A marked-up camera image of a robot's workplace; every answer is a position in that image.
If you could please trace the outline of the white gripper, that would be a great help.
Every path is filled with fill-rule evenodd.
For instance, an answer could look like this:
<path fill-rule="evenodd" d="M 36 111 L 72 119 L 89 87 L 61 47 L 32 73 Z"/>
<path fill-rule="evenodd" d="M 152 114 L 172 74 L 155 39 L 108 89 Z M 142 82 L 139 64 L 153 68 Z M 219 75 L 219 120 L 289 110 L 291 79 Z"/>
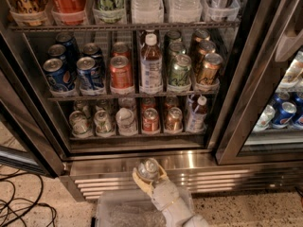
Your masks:
<path fill-rule="evenodd" d="M 137 186 L 151 196 L 151 202 L 160 211 L 169 207 L 180 197 L 176 185 L 169 180 L 166 170 L 161 166 L 158 167 L 158 179 L 154 186 L 152 186 L 152 181 L 139 177 L 136 167 L 133 169 L 132 176 Z"/>

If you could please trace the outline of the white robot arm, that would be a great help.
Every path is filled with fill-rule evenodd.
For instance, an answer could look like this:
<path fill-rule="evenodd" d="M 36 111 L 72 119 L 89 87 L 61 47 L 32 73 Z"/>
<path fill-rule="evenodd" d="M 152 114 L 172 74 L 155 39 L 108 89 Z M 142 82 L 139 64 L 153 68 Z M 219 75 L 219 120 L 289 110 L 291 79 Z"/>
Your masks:
<path fill-rule="evenodd" d="M 181 198 L 177 186 L 169 179 L 163 167 L 159 167 L 159 181 L 144 180 L 135 167 L 134 182 L 150 198 L 153 205 L 162 213 L 167 227 L 209 227 L 202 215 L 195 214 Z"/>

